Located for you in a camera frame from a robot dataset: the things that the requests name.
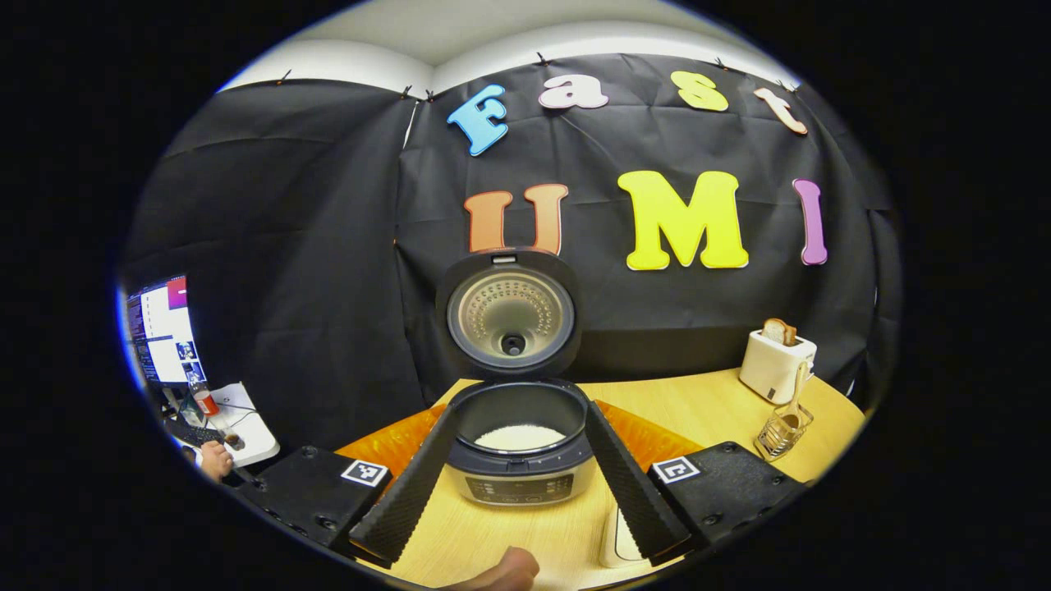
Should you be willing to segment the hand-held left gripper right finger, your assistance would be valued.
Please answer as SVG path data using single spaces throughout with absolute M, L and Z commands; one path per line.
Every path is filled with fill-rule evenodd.
M 676 452 L 642 470 L 600 401 L 589 403 L 585 434 L 641 556 L 654 567 L 749 534 L 808 491 L 731 441 Z

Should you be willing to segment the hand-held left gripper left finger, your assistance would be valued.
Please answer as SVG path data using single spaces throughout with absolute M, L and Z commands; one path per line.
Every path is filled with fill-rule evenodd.
M 239 497 L 343 557 L 391 567 L 423 516 L 459 422 L 439 405 L 342 454 L 301 447 L 248 478 Z

